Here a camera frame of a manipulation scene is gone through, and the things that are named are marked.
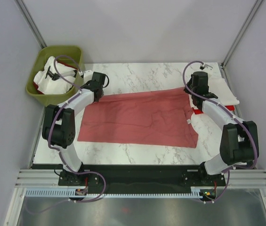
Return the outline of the pink t-shirt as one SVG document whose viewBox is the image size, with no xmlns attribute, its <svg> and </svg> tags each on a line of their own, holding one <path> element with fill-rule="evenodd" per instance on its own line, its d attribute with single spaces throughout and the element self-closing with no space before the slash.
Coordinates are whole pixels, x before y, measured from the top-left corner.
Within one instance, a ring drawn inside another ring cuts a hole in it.
<svg viewBox="0 0 266 226">
<path fill-rule="evenodd" d="M 192 115 L 183 88 L 108 95 L 85 108 L 78 141 L 195 148 Z"/>
</svg>

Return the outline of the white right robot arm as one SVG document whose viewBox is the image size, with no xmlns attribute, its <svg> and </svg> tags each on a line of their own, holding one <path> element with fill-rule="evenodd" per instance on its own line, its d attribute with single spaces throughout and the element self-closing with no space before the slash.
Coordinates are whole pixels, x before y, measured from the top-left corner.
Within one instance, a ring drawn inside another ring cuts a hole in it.
<svg viewBox="0 0 266 226">
<path fill-rule="evenodd" d="M 222 105 L 209 91 L 208 80 L 206 72 L 194 72 L 184 89 L 191 95 L 193 104 L 222 129 L 219 154 L 199 166 L 197 178 L 205 186 L 214 181 L 215 175 L 238 163 L 255 164 L 259 157 L 256 123 L 244 121 Z"/>
</svg>

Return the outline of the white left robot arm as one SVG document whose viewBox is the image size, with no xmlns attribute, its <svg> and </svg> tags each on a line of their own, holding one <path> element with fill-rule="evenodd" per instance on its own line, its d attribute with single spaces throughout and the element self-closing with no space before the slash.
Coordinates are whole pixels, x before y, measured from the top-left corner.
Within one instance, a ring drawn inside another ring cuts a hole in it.
<svg viewBox="0 0 266 226">
<path fill-rule="evenodd" d="M 90 71 L 92 77 L 79 87 L 73 97 L 58 105 L 48 105 L 42 128 L 42 137 L 48 147 L 58 152 L 63 170 L 59 174 L 59 186 L 81 185 L 85 181 L 83 163 L 73 144 L 76 134 L 75 117 L 88 105 L 98 102 L 109 85 L 104 73 Z"/>
</svg>

